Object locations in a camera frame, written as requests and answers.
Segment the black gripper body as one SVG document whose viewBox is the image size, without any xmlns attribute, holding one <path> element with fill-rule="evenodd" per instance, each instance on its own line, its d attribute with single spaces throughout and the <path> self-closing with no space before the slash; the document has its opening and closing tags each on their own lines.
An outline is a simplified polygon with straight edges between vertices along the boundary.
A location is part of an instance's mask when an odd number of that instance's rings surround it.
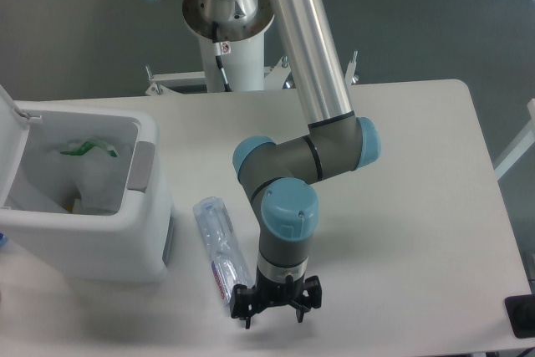
<svg viewBox="0 0 535 357">
<path fill-rule="evenodd" d="M 290 305 L 293 308 L 302 307 L 304 276 L 293 280 L 285 279 L 283 283 L 271 281 L 259 269 L 256 271 L 256 282 L 253 287 L 254 309 L 267 309 Z"/>
</svg>

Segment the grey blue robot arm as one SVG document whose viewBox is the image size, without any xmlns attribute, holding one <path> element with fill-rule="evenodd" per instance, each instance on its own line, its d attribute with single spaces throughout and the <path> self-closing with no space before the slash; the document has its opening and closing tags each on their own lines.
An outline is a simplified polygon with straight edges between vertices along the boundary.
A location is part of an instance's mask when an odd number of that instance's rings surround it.
<svg viewBox="0 0 535 357">
<path fill-rule="evenodd" d="M 198 37 L 210 91 L 259 84 L 263 35 L 272 23 L 279 27 L 308 131 L 283 143 L 253 136 L 234 150 L 260 232 L 256 281 L 233 287 L 230 315 L 249 323 L 290 306 L 303 319 L 322 303 L 319 279 L 306 274 L 319 220 L 313 186 L 375 162 L 379 134 L 354 112 L 322 0 L 183 0 L 182 14 Z"/>
</svg>

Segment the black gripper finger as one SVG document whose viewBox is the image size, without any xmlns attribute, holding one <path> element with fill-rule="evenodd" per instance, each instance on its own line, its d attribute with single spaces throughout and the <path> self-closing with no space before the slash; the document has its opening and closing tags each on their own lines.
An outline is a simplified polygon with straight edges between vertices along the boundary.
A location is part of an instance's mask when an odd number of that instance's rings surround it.
<svg viewBox="0 0 535 357">
<path fill-rule="evenodd" d="M 250 329 L 252 316 L 264 310 L 260 291 L 256 286 L 248 288 L 243 284 L 236 284 L 232 289 L 230 301 L 230 315 L 245 323 L 245 329 Z"/>
<path fill-rule="evenodd" d="M 299 279 L 296 289 L 290 306 L 296 310 L 297 321 L 301 324 L 305 314 L 322 306 L 323 290 L 317 275 Z"/>
</svg>

